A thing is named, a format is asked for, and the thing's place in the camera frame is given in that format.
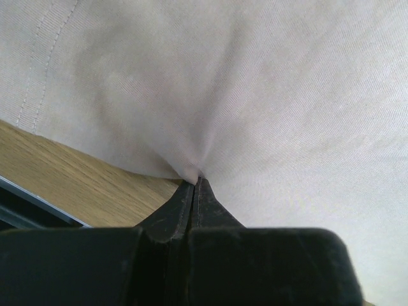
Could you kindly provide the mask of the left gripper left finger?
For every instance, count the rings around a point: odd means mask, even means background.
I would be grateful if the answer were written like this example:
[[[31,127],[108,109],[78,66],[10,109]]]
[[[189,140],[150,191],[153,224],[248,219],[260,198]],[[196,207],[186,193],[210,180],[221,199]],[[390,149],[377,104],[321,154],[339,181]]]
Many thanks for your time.
[[[194,186],[182,182],[171,198],[136,225],[140,230],[128,305],[190,305],[188,246]]]

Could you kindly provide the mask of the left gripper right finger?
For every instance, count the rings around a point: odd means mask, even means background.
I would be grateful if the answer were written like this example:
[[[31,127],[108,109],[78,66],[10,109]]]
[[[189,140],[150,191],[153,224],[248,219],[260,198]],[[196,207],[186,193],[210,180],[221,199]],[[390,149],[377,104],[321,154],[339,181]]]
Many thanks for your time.
[[[188,231],[188,298],[191,305],[233,305],[238,262],[232,234],[244,227],[217,200],[209,181],[194,187]]]

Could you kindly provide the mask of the beige t-shirt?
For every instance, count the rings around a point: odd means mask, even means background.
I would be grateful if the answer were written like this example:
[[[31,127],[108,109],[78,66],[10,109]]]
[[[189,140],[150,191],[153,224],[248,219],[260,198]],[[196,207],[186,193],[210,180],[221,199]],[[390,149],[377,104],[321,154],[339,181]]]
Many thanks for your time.
[[[1,120],[328,228],[407,304],[406,1],[2,1]]]

